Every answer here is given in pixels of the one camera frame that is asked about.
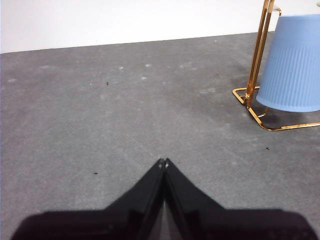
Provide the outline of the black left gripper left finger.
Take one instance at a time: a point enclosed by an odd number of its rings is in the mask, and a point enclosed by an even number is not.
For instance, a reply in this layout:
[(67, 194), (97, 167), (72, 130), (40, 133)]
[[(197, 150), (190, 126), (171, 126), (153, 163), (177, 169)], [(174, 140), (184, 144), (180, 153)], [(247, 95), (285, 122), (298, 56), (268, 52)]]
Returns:
[(47, 211), (25, 218), (14, 240), (146, 240), (163, 205), (165, 160), (127, 192), (98, 210)]

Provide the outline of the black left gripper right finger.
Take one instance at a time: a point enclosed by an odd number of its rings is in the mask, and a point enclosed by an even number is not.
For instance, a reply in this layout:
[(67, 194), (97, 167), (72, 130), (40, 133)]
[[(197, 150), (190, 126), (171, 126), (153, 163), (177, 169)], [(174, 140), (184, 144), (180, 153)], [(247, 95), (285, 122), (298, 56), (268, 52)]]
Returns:
[(282, 209), (226, 209), (164, 161), (165, 201), (185, 240), (316, 240), (307, 219)]

